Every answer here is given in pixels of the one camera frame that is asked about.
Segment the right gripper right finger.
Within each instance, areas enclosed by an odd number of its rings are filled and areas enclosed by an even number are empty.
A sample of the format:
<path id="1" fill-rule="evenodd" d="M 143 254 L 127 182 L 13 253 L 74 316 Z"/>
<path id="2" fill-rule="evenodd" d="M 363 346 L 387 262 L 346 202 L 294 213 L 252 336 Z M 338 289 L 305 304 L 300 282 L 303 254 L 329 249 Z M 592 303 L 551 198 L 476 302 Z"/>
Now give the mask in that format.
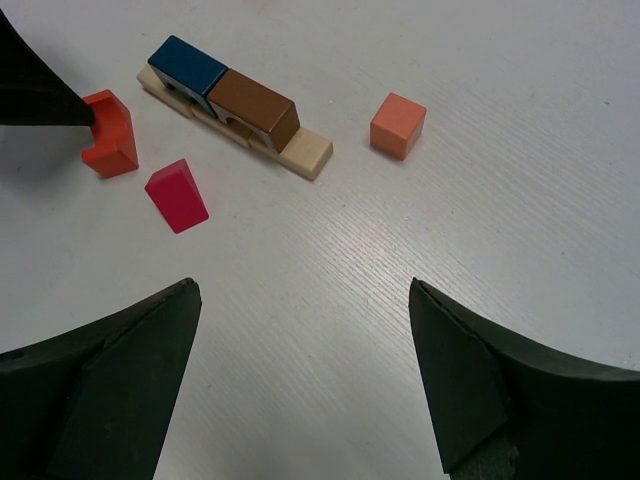
<path id="1" fill-rule="evenodd" d="M 452 479 L 635 479 L 639 374 L 552 349 L 414 280 L 410 324 Z"/>

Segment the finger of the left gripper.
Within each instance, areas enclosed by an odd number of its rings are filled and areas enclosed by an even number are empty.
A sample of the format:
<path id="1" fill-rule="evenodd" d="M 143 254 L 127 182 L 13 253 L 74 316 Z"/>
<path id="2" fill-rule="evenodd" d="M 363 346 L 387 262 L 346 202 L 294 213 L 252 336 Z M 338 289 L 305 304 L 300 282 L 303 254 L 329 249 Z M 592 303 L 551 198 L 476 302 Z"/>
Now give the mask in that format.
<path id="1" fill-rule="evenodd" d="M 87 126 L 95 114 L 1 16 L 3 126 Z"/>

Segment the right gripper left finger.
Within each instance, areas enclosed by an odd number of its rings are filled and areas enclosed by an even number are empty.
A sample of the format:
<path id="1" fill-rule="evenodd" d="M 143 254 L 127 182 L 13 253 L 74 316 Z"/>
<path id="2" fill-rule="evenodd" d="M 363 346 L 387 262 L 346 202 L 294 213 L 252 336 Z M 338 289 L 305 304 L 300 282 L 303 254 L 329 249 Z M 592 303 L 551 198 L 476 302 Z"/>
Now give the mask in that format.
<path id="1" fill-rule="evenodd" d="M 4 479 L 151 479 L 201 312 L 186 278 L 1 356 Z"/>

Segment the orange arch block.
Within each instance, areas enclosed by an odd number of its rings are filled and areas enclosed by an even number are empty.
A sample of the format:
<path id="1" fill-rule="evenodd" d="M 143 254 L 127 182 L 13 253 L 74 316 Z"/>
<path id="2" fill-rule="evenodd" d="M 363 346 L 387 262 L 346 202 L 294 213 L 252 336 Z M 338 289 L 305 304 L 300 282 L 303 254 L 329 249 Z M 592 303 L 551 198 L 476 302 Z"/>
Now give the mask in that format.
<path id="1" fill-rule="evenodd" d="M 109 89 L 83 98 L 95 115 L 94 146 L 82 151 L 83 163 L 108 179 L 139 168 L 129 109 Z"/>

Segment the small natural wood block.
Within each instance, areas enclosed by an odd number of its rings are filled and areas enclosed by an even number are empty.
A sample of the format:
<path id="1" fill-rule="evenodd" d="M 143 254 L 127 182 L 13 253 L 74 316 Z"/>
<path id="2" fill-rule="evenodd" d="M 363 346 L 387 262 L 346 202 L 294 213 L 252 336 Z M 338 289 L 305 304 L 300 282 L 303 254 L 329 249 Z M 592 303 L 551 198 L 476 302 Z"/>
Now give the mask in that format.
<path id="1" fill-rule="evenodd" d="M 157 100 L 169 106 L 186 118 L 193 118 L 194 112 L 189 98 L 176 89 L 171 89 L 163 84 L 161 79 L 149 65 L 137 74 L 136 79 L 143 89 Z"/>

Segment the blue wood block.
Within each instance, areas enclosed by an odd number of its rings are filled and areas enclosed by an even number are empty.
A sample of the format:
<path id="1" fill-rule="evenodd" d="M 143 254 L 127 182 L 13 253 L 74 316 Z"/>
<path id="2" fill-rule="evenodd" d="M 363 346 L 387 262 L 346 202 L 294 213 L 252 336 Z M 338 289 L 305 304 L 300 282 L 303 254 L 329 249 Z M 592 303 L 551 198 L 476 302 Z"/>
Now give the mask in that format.
<path id="1" fill-rule="evenodd" d="M 175 35 L 162 43 L 149 57 L 148 64 L 166 87 L 217 116 L 207 97 L 227 72 L 225 64 Z"/>

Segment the red roof block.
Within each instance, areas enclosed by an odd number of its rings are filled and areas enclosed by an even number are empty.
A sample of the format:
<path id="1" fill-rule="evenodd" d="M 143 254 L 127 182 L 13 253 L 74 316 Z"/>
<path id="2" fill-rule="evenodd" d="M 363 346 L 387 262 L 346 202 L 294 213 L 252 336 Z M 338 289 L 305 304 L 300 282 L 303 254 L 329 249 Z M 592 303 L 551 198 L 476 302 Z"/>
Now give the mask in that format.
<path id="1" fill-rule="evenodd" d="M 209 219 L 209 213 L 185 159 L 154 172 L 144 189 L 176 234 Z"/>

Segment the brown wood block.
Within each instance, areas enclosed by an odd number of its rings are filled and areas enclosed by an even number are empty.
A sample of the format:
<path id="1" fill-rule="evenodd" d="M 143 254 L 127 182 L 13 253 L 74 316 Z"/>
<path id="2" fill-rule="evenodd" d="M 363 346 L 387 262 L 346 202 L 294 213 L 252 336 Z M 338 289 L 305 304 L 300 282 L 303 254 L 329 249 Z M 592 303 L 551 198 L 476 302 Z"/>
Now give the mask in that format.
<path id="1" fill-rule="evenodd" d="M 236 120 L 280 153 L 300 129 L 295 103 L 252 78 L 228 69 L 206 97 L 217 116 Z"/>

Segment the natural wood block hotel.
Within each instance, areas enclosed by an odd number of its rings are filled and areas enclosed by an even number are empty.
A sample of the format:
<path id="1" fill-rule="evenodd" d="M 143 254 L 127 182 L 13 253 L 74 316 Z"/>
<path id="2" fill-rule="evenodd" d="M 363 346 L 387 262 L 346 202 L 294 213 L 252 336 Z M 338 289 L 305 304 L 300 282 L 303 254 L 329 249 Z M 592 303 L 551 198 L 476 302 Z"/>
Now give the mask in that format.
<path id="1" fill-rule="evenodd" d="M 280 152 L 270 150 L 254 133 L 249 146 L 276 161 L 302 178 L 314 181 L 333 155 L 333 143 L 315 132 L 301 127 Z"/>

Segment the orange cube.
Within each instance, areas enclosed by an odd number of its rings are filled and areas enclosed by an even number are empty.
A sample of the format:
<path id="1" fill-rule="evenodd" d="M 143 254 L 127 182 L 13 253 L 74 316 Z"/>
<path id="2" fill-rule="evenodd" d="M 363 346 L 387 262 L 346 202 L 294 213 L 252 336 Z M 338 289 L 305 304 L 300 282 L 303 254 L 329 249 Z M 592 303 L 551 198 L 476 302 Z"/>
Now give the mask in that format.
<path id="1" fill-rule="evenodd" d="M 421 135 L 427 112 L 426 107 L 389 93 L 370 122 L 370 145 L 404 160 Z"/>

